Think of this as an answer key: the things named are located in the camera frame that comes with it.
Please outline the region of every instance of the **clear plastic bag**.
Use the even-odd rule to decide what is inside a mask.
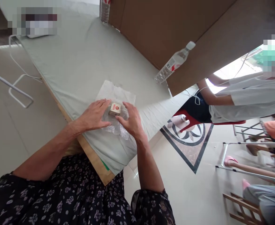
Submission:
[[[128,120],[128,111],[125,108],[125,106],[122,104],[122,102],[119,102],[114,99],[112,99],[112,102],[120,104],[122,106],[120,116],[123,117],[125,120]],[[127,130],[125,130],[125,128],[122,126],[122,124],[120,124],[120,122],[116,119],[115,116],[108,114],[111,106],[112,106],[112,104],[110,104],[109,107],[105,110],[105,112],[102,116],[102,120],[111,122],[112,125],[108,126],[108,127],[104,127],[102,129],[105,131],[111,132],[115,135],[120,135],[123,139],[128,140],[129,133],[127,132]]]
[[[97,97],[96,100],[99,99],[111,99],[112,102],[115,102],[117,104],[122,105],[121,108],[121,114],[120,116],[123,117],[125,120],[128,120],[128,111],[123,105],[123,101],[129,102],[134,105],[135,103],[135,95],[123,90],[120,87],[115,86],[112,82],[105,80]],[[105,131],[111,132],[115,135],[120,135],[123,139],[128,140],[129,139],[129,133],[125,128],[120,124],[119,121],[117,121],[115,116],[109,115],[111,105],[105,110],[102,120],[103,121],[109,121],[112,123],[111,126],[102,128]]]

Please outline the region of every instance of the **wooden chair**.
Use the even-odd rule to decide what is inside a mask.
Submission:
[[[259,206],[243,199],[242,197],[230,193],[231,196],[227,194],[223,194],[223,197],[232,201],[233,203],[236,203],[240,206],[241,212],[237,212],[237,215],[229,213],[230,217],[233,219],[236,219],[244,224],[247,225],[265,225],[266,222],[262,216],[262,213],[259,209]],[[248,209],[250,211],[251,216],[246,215],[244,208]],[[254,213],[258,214],[260,220],[256,219],[254,216]]]

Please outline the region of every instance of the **bottle cap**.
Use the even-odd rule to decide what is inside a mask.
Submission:
[[[194,47],[196,46],[196,44],[194,42],[189,42],[186,46],[187,49],[192,50]]]

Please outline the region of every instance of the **red chair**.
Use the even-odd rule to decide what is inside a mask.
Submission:
[[[180,109],[177,111],[177,113],[174,114],[174,116],[178,116],[178,115],[185,115],[187,117],[187,120],[190,121],[190,124],[187,125],[185,128],[181,129],[180,132],[182,133],[183,131],[185,131],[186,129],[194,126],[194,125],[197,125],[197,124],[201,124],[202,122],[199,122],[197,121],[196,119],[194,119],[193,117],[191,117],[188,112],[184,109]],[[228,125],[228,124],[231,124],[231,125],[234,125],[234,124],[243,124],[243,123],[246,123],[246,120],[242,120],[242,121],[237,121],[237,122],[224,122],[224,123],[212,123],[214,125]]]

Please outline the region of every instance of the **cardboard box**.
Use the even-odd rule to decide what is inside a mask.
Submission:
[[[108,23],[159,70],[196,43],[167,79],[175,96],[270,39],[275,0],[111,0]]]
[[[108,112],[111,116],[119,116],[121,114],[122,106],[120,104],[112,102],[112,106],[110,107],[110,111]]]

